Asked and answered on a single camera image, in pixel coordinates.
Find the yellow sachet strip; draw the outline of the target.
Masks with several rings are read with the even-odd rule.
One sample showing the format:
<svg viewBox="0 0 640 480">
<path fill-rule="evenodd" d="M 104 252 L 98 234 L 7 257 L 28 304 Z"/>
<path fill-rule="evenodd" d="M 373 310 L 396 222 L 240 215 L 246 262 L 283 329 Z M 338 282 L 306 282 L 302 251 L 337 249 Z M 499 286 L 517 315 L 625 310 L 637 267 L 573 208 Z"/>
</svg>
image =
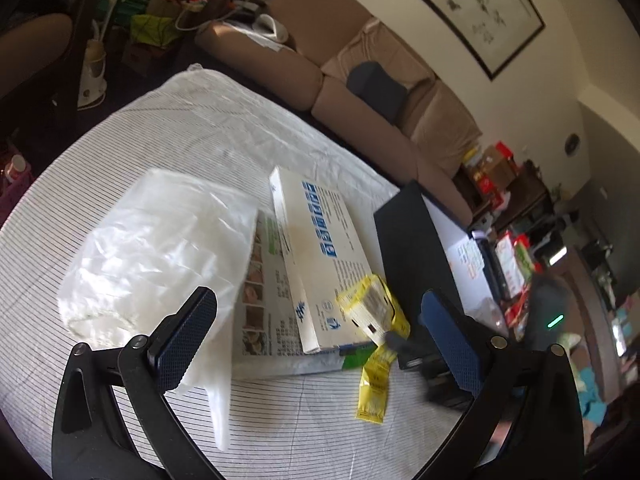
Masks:
<svg viewBox="0 0 640 480">
<path fill-rule="evenodd" d="M 399 353 L 405 353 L 410 335 L 410 324 L 400 307 L 393 307 L 390 329 L 386 330 L 383 343 L 364 363 L 359 383 L 356 419 L 382 424 L 386 414 L 390 370 Z"/>
</svg>

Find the small yellow white carton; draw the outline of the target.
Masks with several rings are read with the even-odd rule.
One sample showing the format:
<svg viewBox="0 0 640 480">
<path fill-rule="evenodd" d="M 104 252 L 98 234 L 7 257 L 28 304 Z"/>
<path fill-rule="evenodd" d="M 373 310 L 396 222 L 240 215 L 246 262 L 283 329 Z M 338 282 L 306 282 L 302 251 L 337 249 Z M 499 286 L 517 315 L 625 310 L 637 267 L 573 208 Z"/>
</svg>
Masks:
<svg viewBox="0 0 640 480">
<path fill-rule="evenodd" d="M 377 346 L 393 332 L 407 339 L 410 325 L 400 305 L 378 274 L 364 276 L 337 296 L 342 312 Z"/>
</svg>

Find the red snack bag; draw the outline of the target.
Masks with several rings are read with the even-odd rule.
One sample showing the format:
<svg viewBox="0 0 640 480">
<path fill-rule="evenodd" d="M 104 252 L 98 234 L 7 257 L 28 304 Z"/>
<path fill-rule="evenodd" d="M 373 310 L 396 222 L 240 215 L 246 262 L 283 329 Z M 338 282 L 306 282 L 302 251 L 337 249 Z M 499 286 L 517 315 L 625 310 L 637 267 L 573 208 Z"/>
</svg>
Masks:
<svg viewBox="0 0 640 480">
<path fill-rule="evenodd" d="M 526 235 L 514 236 L 506 231 L 498 239 L 495 254 L 506 282 L 508 299 L 503 300 L 506 305 L 504 311 L 506 326 L 514 328 L 523 316 L 530 284 L 539 266 L 529 255 L 529 242 Z"/>
</svg>

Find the black remote control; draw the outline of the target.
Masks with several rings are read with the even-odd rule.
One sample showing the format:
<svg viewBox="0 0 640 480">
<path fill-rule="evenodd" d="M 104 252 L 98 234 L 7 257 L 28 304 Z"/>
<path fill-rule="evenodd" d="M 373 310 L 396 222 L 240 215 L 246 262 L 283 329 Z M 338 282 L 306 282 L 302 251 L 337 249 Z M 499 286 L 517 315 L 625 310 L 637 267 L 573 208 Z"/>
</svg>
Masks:
<svg viewBox="0 0 640 480">
<path fill-rule="evenodd" d="M 486 238 L 480 238 L 476 241 L 476 244 L 480 248 L 480 254 L 483 257 L 483 272 L 491 295 L 494 297 L 495 302 L 508 301 L 510 299 L 508 285 L 494 248 Z"/>
</svg>

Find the black storage box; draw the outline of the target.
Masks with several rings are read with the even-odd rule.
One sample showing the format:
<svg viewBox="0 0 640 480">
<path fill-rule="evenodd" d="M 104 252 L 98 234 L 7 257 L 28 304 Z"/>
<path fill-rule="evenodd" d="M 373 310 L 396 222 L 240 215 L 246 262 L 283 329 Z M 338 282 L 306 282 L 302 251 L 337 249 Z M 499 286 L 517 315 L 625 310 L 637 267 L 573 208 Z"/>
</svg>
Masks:
<svg viewBox="0 0 640 480">
<path fill-rule="evenodd" d="M 487 240 L 465 231 L 423 186 L 406 184 L 375 211 L 374 223 L 386 283 L 408 318 L 412 340 L 431 340 L 419 322 L 422 297 L 431 289 L 474 320 L 508 333 Z"/>
</svg>

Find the printed brochure sheet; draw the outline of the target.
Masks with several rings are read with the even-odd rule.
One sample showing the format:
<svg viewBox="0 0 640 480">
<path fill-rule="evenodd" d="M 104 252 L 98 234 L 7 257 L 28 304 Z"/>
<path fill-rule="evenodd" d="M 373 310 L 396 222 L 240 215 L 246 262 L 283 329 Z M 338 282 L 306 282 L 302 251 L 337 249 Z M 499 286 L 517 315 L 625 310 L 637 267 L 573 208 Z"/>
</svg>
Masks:
<svg viewBox="0 0 640 480">
<path fill-rule="evenodd" d="M 245 282 L 234 308 L 232 377 L 254 380 L 351 370 L 374 344 L 307 356 L 300 343 L 276 219 L 258 212 Z"/>
</svg>

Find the white plastic bag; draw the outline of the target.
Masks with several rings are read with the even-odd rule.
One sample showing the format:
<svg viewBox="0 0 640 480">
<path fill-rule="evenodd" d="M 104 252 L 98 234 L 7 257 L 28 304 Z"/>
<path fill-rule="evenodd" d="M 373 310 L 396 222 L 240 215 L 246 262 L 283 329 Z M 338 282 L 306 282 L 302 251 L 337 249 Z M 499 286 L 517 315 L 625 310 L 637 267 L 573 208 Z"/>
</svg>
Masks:
<svg viewBox="0 0 640 480">
<path fill-rule="evenodd" d="M 95 349 L 149 335 L 200 286 L 217 298 L 212 327 L 178 389 L 202 388 L 215 442 L 230 444 L 234 306 L 258 203 L 236 188 L 152 168 L 88 234 L 58 289 L 63 325 Z"/>
</svg>

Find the white blue flat box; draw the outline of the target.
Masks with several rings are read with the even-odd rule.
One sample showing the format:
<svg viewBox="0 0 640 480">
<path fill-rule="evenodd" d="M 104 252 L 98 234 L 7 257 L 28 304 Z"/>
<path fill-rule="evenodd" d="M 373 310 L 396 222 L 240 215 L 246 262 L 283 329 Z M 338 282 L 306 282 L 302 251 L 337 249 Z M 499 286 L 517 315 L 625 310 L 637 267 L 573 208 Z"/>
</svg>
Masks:
<svg viewBox="0 0 640 480">
<path fill-rule="evenodd" d="M 282 167 L 269 183 L 303 352 L 368 344 L 337 302 L 371 272 L 343 196 Z"/>
</svg>

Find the dark lumbar cushion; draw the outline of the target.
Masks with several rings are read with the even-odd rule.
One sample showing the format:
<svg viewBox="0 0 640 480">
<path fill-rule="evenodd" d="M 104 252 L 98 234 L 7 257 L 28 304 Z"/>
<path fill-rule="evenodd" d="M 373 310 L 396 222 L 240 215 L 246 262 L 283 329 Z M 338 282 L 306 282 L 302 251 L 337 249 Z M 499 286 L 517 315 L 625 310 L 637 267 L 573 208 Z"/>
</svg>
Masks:
<svg viewBox="0 0 640 480">
<path fill-rule="evenodd" d="M 390 124 L 396 122 L 408 96 L 408 90 L 373 61 L 355 66 L 347 76 L 346 87 Z"/>
</svg>

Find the brown square pillow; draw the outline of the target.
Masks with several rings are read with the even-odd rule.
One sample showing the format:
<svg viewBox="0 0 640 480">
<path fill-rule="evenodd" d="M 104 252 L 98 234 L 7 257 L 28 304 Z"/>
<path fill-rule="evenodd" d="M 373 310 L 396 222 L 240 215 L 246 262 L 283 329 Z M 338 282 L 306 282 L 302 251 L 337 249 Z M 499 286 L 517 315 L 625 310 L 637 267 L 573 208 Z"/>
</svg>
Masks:
<svg viewBox="0 0 640 480">
<path fill-rule="evenodd" d="M 435 81 L 431 67 L 378 18 L 370 18 L 345 47 L 321 66 L 321 71 L 346 82 L 350 72 L 365 62 L 380 64 L 408 91 L 424 81 Z"/>
</svg>

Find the brown sofa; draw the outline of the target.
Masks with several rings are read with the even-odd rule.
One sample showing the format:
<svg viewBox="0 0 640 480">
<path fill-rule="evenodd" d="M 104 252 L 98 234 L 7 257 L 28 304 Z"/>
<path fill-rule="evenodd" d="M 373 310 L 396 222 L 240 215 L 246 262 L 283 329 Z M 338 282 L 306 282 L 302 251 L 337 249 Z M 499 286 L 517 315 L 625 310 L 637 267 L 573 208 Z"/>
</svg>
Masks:
<svg viewBox="0 0 640 480">
<path fill-rule="evenodd" d="M 285 42 L 215 21 L 195 42 L 394 182 L 418 181 L 469 226 L 472 211 L 454 176 L 482 133 L 416 51 L 357 0 L 267 0 L 264 15 L 283 26 Z"/>
</svg>

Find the framed wall painting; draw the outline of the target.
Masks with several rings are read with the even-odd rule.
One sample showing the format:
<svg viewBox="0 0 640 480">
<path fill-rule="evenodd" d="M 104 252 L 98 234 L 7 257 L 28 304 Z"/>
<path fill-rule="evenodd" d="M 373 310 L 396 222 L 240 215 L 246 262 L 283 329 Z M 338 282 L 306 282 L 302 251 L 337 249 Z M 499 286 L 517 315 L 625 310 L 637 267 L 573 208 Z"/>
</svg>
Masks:
<svg viewBox="0 0 640 480">
<path fill-rule="evenodd" d="M 533 0 L 422 0 L 494 80 L 543 30 Z"/>
</svg>

